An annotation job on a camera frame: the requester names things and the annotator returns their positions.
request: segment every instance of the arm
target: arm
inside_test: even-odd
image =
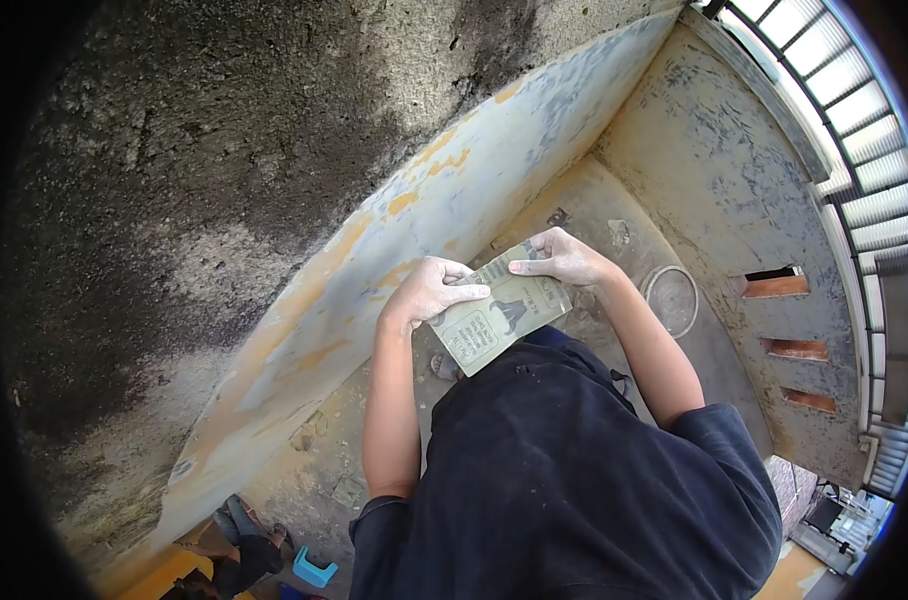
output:
[[[490,295],[485,285],[447,285],[471,273],[460,263],[427,256],[404,279],[377,319],[361,449],[371,498],[409,498],[420,480],[411,334],[450,305]]]
[[[531,243],[547,258],[513,261],[511,272],[593,286],[657,426],[669,430],[677,417],[704,405],[694,367],[617,265],[560,227],[534,235]]]

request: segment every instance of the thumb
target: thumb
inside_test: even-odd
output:
[[[511,260],[508,269],[515,275],[553,275],[556,269],[556,259]]]
[[[444,299],[447,306],[465,303],[471,300],[481,300],[490,296],[490,288],[486,285],[447,285]]]

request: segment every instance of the hand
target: hand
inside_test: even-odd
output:
[[[487,298],[490,288],[486,285],[449,285],[473,272],[459,262],[425,256],[394,291],[381,311],[381,320],[395,322],[409,333],[450,305]]]
[[[531,244],[547,258],[512,260],[509,266],[511,273],[549,275],[571,285],[592,285],[619,270],[617,265],[560,227],[551,227],[534,235]]]

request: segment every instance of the sandal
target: sandal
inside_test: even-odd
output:
[[[445,381],[457,381],[460,379],[458,377],[460,375],[460,366],[450,354],[435,354],[431,358],[431,371]]]

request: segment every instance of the weathered wall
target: weathered wall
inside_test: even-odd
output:
[[[650,211],[726,326],[774,452],[856,487],[859,396],[847,303],[805,172],[744,83],[678,24],[595,150]],[[731,278],[798,265],[810,294],[740,298]],[[760,338],[825,342],[828,362],[764,354]],[[779,387],[832,397],[837,414]]]
[[[30,132],[1,281],[10,400],[83,566],[155,528],[231,357],[410,153],[534,66],[678,4],[105,3]]]

